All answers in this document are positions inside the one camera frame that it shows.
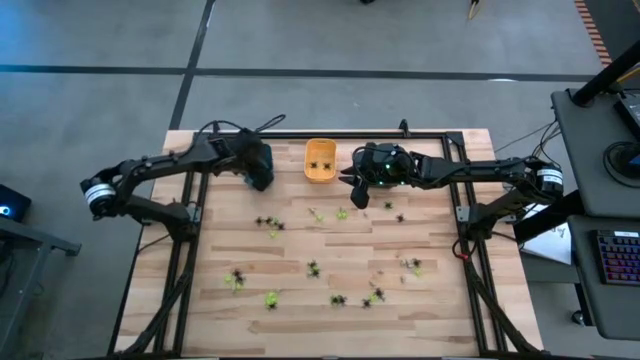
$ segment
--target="blue light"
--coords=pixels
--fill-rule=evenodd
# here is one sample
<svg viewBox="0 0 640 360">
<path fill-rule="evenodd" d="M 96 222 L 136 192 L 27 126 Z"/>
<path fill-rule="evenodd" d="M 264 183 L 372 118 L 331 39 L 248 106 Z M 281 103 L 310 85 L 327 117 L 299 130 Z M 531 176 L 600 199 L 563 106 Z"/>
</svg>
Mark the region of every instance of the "blue light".
<svg viewBox="0 0 640 360">
<path fill-rule="evenodd" d="M 0 205 L 0 215 L 4 215 L 4 216 L 11 215 L 11 208 L 6 205 Z"/>
</svg>

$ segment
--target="orange striped tape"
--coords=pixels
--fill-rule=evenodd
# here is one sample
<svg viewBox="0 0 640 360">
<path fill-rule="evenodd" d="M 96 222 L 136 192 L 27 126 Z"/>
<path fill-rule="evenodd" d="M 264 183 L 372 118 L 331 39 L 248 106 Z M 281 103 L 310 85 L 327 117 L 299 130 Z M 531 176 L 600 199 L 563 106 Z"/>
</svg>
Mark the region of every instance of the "orange striped tape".
<svg viewBox="0 0 640 360">
<path fill-rule="evenodd" d="M 589 9 L 587 9 L 587 5 L 584 3 L 584 0 L 574 0 L 574 2 L 576 3 L 578 14 L 580 14 L 580 17 L 582 18 L 582 22 L 587 29 L 587 33 L 591 38 L 591 43 L 593 44 L 593 47 L 595 48 L 596 53 L 600 58 L 602 66 L 611 64 L 611 56 L 609 55 L 609 51 L 607 51 L 606 46 L 604 46 L 604 42 L 602 42 L 600 32 L 598 31 L 598 28 L 596 28 L 596 24 L 593 22 L 593 18 L 591 17 Z"/>
</svg>

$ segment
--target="table leg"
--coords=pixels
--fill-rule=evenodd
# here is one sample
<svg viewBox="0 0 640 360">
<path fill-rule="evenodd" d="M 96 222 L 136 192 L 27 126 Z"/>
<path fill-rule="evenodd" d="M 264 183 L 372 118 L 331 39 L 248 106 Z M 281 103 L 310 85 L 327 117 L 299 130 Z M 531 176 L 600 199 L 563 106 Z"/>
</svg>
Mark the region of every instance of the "table leg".
<svg viewBox="0 0 640 360">
<path fill-rule="evenodd" d="M 584 215 L 584 206 L 578 190 L 554 202 L 537 214 L 518 222 L 513 226 L 513 231 L 518 243 L 521 244 L 562 225 L 570 215 Z"/>
</svg>

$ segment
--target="wooden table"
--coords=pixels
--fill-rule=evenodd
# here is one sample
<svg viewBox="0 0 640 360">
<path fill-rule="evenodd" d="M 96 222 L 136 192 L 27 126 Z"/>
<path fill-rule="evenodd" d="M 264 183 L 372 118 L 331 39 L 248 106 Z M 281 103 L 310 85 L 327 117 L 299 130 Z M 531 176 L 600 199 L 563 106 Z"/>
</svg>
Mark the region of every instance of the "wooden table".
<svg viewBox="0 0 640 360">
<path fill-rule="evenodd" d="M 471 160 L 494 158 L 487 130 L 463 132 Z M 170 131 L 163 151 L 186 149 L 192 134 Z M 250 190 L 231 174 L 210 180 L 183 355 L 477 355 L 463 267 L 451 253 L 457 232 L 449 190 L 370 190 L 369 207 L 357 210 L 349 200 L 350 186 L 337 179 L 323 185 L 306 180 L 306 141 L 267 142 L 275 165 L 275 180 L 267 191 Z M 352 150 L 364 142 L 338 141 L 339 169 L 351 165 Z M 439 141 L 398 142 L 408 150 L 442 156 Z M 184 175 L 156 181 L 152 199 L 179 199 L 183 183 Z M 503 192 L 498 183 L 474 187 L 478 202 Z M 197 189 L 196 183 L 193 199 Z M 393 210 L 384 209 L 389 200 Z M 308 208 L 323 214 L 324 222 L 316 222 Z M 348 211 L 348 219 L 337 219 L 339 208 Z M 406 217 L 403 223 L 396 221 L 400 213 Z M 264 226 L 255 224 L 258 216 L 276 216 L 286 230 L 272 239 Z M 496 230 L 511 232 L 506 225 Z M 149 227 L 140 245 L 165 233 L 161 225 Z M 501 306 L 528 341 L 541 348 L 516 243 L 494 237 L 487 247 Z M 116 350 L 130 345 L 159 308 L 170 249 L 167 240 L 138 256 Z M 421 277 L 401 266 L 402 259 L 411 258 L 422 260 Z M 321 268 L 319 279 L 307 277 L 312 260 Z M 234 269 L 247 278 L 237 293 L 224 281 Z M 363 309 L 370 283 L 385 291 L 386 301 Z M 268 311 L 265 294 L 274 289 L 281 291 L 279 307 Z M 346 307 L 329 304 L 337 294 L 348 298 Z M 483 308 L 490 348 L 495 348 L 488 314 Z M 167 348 L 173 340 L 172 316 Z"/>
</svg>

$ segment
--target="white paper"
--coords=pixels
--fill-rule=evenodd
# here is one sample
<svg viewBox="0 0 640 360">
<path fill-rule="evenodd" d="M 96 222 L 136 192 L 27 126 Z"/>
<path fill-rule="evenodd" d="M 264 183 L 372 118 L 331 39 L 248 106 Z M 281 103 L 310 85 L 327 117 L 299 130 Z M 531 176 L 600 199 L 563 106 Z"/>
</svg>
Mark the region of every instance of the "white paper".
<svg viewBox="0 0 640 360">
<path fill-rule="evenodd" d="M 535 215 L 544 208 L 546 208 L 544 205 L 535 205 L 525 218 Z M 536 236 L 524 243 L 522 251 L 571 265 L 571 232 L 569 231 L 569 226 L 564 223 Z"/>
</svg>

